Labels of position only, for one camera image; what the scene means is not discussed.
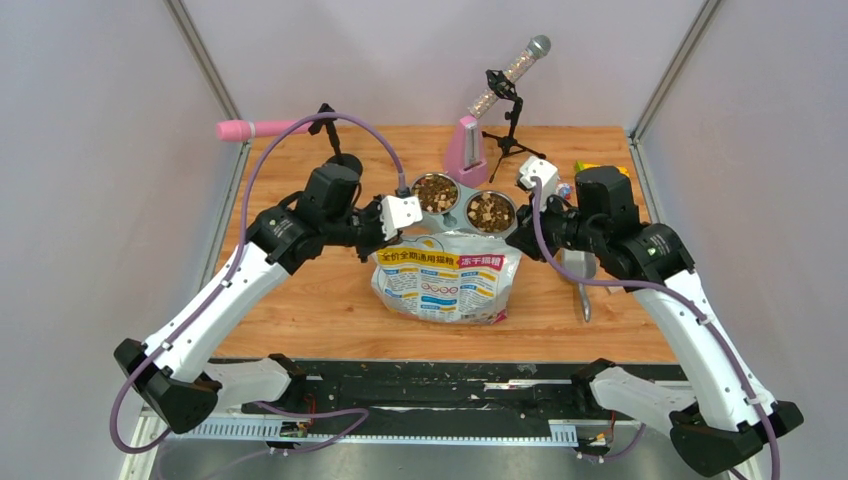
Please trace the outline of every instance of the food bowl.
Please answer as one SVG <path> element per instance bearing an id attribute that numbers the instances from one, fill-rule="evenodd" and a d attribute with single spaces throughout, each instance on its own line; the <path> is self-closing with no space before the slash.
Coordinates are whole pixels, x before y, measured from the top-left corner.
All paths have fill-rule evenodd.
<path id="1" fill-rule="evenodd" d="M 468 224 L 482 235 L 500 235 L 516 224 L 515 204 L 501 192 L 482 190 L 465 201 L 464 215 Z"/>
<path id="2" fill-rule="evenodd" d="M 459 204 L 459 184 L 443 173 L 425 173 L 412 182 L 412 193 L 426 215 L 444 215 Z"/>

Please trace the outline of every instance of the metal frame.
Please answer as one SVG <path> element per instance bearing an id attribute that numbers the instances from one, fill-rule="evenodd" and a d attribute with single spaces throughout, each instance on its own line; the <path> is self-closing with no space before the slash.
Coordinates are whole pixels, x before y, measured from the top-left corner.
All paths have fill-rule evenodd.
<path id="1" fill-rule="evenodd" d="M 206 257 L 206 264 L 203 267 L 203 276 L 200 278 L 200 283 L 197 285 L 198 291 L 215 275 L 215 266 L 218 264 L 218 257 L 221 255 L 221 250 L 224 246 L 224 238 L 227 235 L 227 227 L 235 214 L 233 206 L 235 205 L 236 198 L 238 197 L 239 185 L 241 185 L 244 170 L 247 168 L 247 159 L 250 156 L 250 149 L 252 146 L 253 141 L 249 140 L 243 143 L 239 150 L 235 168 L 233 169 L 233 175 L 232 178 L 230 178 L 227 193 L 224 197 L 223 205 L 221 206 L 221 211 L 218 212 L 215 233 L 212 238 L 212 245 L 209 248 L 209 256 Z"/>
<path id="2" fill-rule="evenodd" d="M 233 102 L 232 97 L 227 91 L 227 87 L 224 86 L 224 82 L 221 80 L 221 75 L 218 73 L 218 69 L 215 67 L 215 63 L 212 61 L 209 51 L 206 50 L 206 46 L 203 45 L 203 41 L 200 39 L 200 34 L 197 33 L 197 28 L 194 26 L 194 22 L 191 20 L 191 15 L 189 15 L 188 9 L 183 1 L 163 0 L 163 2 L 168 8 L 168 11 L 171 12 L 171 15 L 174 17 L 174 23 L 177 24 L 177 28 L 179 28 L 180 33 L 183 34 L 186 46 L 188 46 L 189 50 L 191 50 L 194 59 L 197 61 L 197 65 L 203 72 L 203 76 L 206 77 L 206 81 L 209 82 L 209 88 L 212 89 L 212 93 L 221 105 L 224 115 L 226 115 L 230 120 L 241 118 L 238 108 L 236 108 L 235 102 Z"/>
<path id="3" fill-rule="evenodd" d="M 657 112 L 662 107 L 668 92 L 673 87 L 674 82 L 677 80 L 677 77 L 680 75 L 680 72 L 683 70 L 683 67 L 686 65 L 686 62 L 695 50 L 698 41 L 703 37 L 704 32 L 709 27 L 710 22 L 715 17 L 715 13 L 718 11 L 721 4 L 722 0 L 704 0 L 698 14 L 692 21 L 692 25 L 689 26 L 689 30 L 680 42 L 680 46 L 677 47 L 677 51 L 674 53 L 671 63 L 669 63 L 668 68 L 666 68 L 665 73 L 657 84 L 657 87 L 654 89 L 654 93 L 651 94 L 651 98 L 648 100 L 647 105 L 645 105 L 645 109 L 639 116 L 636 126 L 633 127 L 633 130 L 631 130 L 628 135 L 630 156 L 633 159 L 634 166 L 636 167 L 639 184 L 642 187 L 642 193 L 645 197 L 645 205 L 648 208 L 648 213 L 650 214 L 651 219 L 655 222 L 662 222 L 665 219 L 665 214 L 662 207 L 657 202 L 651 188 L 651 185 L 653 185 L 653 177 L 651 175 L 650 168 L 645 161 L 645 152 L 642 149 L 642 139 L 645 138 L 645 134 L 653 123 Z"/>
<path id="4" fill-rule="evenodd" d="M 665 100 L 666 94 L 668 94 L 668 91 L 671 89 L 689 56 L 695 50 L 695 46 L 703 36 L 709 26 L 710 20 L 712 20 L 721 3 L 722 0 L 705 0 L 703 5 L 701 5 L 698 15 L 695 16 L 695 20 L 689 26 L 689 30 L 683 37 L 683 41 L 677 48 L 677 52 L 675 52 L 671 63 L 668 65 L 668 68 L 660 79 L 660 83 L 651 95 L 650 100 L 648 100 L 645 110 L 642 111 L 642 115 L 639 117 L 636 126 L 630 134 L 630 138 L 634 141 L 638 142 L 644 138 L 645 132 L 651 126 L 651 122 L 653 122 L 654 116 L 659 111 L 663 100 Z"/>

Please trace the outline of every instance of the black tripod stand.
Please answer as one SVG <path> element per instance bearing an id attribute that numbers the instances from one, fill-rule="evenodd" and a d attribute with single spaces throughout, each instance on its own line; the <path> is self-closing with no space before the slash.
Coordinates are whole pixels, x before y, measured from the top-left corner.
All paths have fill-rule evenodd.
<path id="1" fill-rule="evenodd" d="M 509 133 L 506 136 L 498 136 L 483 132 L 484 137 L 496 139 L 498 141 L 498 148 L 501 149 L 501 156 L 498 158 L 497 165 L 495 165 L 495 171 L 489 177 L 489 183 L 492 183 L 495 181 L 495 174 L 498 173 L 498 168 L 500 168 L 501 161 L 504 158 L 524 152 L 530 152 L 539 158 L 545 158 L 546 156 L 544 153 L 537 152 L 532 148 L 518 143 L 518 140 L 515 139 L 515 127 L 518 126 L 518 117 L 521 116 L 521 109 L 524 107 L 524 100 L 515 92 L 515 84 L 507 80 L 502 70 L 486 70 L 486 80 L 489 84 L 489 89 L 498 98 L 512 102 L 512 110 L 504 113 L 504 119 L 509 120 Z"/>
<path id="2" fill-rule="evenodd" d="M 321 108 L 318 109 L 318 113 L 324 112 L 335 112 L 335 110 L 333 110 L 330 105 L 324 103 L 321 105 Z M 339 134 L 336 132 L 335 121 L 335 119 L 328 118 L 312 122 L 312 125 L 309 126 L 309 134 L 317 135 L 321 133 L 321 129 L 326 129 L 327 136 L 330 138 L 330 146 L 333 148 L 334 153 L 327 162 L 338 163 L 339 165 L 350 168 L 356 172 L 357 175 L 362 175 L 362 162 L 349 153 L 342 153 L 341 141 L 339 141 Z"/>

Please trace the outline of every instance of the wooden table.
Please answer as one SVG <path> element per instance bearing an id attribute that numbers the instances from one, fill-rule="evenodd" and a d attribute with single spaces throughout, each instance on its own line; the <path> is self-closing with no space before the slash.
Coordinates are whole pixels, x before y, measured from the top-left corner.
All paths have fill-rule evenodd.
<path id="1" fill-rule="evenodd" d="M 397 187 L 393 164 L 380 144 L 363 130 L 339 129 L 343 151 L 362 160 L 362 206 L 373 195 Z M 452 127 L 385 127 L 380 131 L 403 160 L 407 178 L 440 171 Z M 501 133 L 501 129 L 491 129 Z M 519 139 L 545 152 L 564 181 L 573 180 L 576 161 L 625 166 L 642 216 L 644 200 L 624 132 L 620 128 L 521 127 Z M 267 145 L 253 146 L 250 172 Z M 494 140 L 486 140 L 494 167 Z M 306 184 L 311 170 L 332 154 L 326 136 L 297 135 L 283 141 L 260 172 L 250 199 L 248 224 L 261 210 Z M 493 188 L 516 205 L 527 195 L 514 186 L 519 155 L 501 165 Z M 241 205 L 241 193 L 236 212 Z M 238 213 L 230 222 L 218 268 L 237 239 Z M 590 288 L 593 317 L 583 322 L 576 288 L 547 264 L 522 259 L 510 296 L 509 318 L 493 326 L 441 325 L 390 313 L 370 287 L 373 262 L 361 264 L 353 249 L 329 247 L 285 284 L 266 296 L 219 348 L 220 356 L 262 357 L 281 352 L 292 358 L 418 359 L 462 361 L 675 362 L 665 339 L 631 295 Z"/>

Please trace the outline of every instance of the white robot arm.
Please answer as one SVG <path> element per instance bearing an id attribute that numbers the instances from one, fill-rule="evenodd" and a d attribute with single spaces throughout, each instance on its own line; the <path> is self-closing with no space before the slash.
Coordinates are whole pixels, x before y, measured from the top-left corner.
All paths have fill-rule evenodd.
<path id="1" fill-rule="evenodd" d="M 534 260 L 551 260 L 559 248 L 595 254 L 601 267 L 624 280 L 621 283 L 651 314 L 692 385 L 692 393 L 663 388 L 599 359 L 572 378 L 582 389 L 579 403 L 590 411 L 624 413 L 669 436 L 684 461 L 704 476 L 723 472 L 762 449 L 767 435 L 758 408 L 777 437 L 800 425 L 798 407 L 776 401 L 739 358 L 679 236 L 666 225 L 639 221 L 630 180 L 615 167 L 579 172 L 579 208 L 553 194 L 558 180 L 556 167 L 536 157 L 520 168 L 518 186 L 540 194 L 539 225 L 534 225 L 532 207 L 521 207 L 519 225 L 507 243 Z M 547 251 L 537 241 L 536 227 Z M 703 315 L 696 317 L 669 295 L 674 292 Z M 740 375 L 753 394 L 745 390 Z"/>
<path id="2" fill-rule="evenodd" d="M 246 363 L 207 363 L 230 331 L 268 292 L 324 246 L 356 247 L 365 261 L 400 238 L 400 229 L 422 219 L 417 197 L 375 197 L 354 207 L 361 164 L 328 162 L 316 168 L 303 192 L 261 212 L 236 253 L 186 307 L 145 341 L 124 340 L 115 358 L 126 374 L 160 351 L 133 383 L 135 390 L 176 433 L 187 432 L 215 409 L 281 399 L 304 373 L 281 354 Z M 289 204 L 298 200 L 294 208 Z M 235 268 L 233 275 L 228 272 Z M 200 314 L 189 319 L 206 303 Z M 173 342 L 176 330 L 183 329 Z"/>

